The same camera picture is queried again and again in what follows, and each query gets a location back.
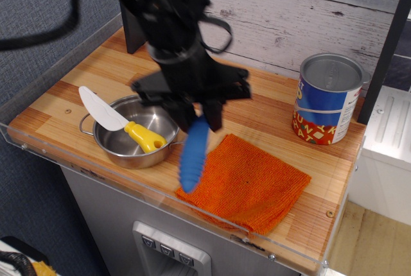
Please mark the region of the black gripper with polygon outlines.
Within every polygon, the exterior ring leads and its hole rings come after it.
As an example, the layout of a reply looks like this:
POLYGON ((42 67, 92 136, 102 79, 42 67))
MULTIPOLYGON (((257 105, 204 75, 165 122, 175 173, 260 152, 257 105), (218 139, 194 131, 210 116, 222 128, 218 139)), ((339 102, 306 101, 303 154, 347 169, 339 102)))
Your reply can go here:
POLYGON ((145 105, 161 105, 183 132, 197 120, 193 103, 200 103, 213 132, 222 127, 227 100, 251 97, 245 69, 213 60, 202 46, 172 53, 148 46, 160 69, 131 84, 145 105))

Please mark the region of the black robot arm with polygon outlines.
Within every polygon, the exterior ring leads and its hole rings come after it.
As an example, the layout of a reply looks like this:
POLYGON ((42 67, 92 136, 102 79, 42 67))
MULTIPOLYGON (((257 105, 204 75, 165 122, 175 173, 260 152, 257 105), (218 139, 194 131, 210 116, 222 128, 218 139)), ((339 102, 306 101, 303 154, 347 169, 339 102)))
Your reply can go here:
MULTIPOLYGON (((202 39, 199 22, 230 30, 230 26, 205 13, 209 0, 119 0, 136 19, 148 42, 151 58, 160 70, 135 81, 132 89, 144 106, 162 107, 183 131, 197 116, 199 103, 213 131, 222 126, 223 105, 250 97, 248 71, 221 64, 214 49, 202 39)), ((68 18, 53 30, 1 41, 1 49, 14 50, 50 42, 78 24, 78 0, 71 0, 68 18)))

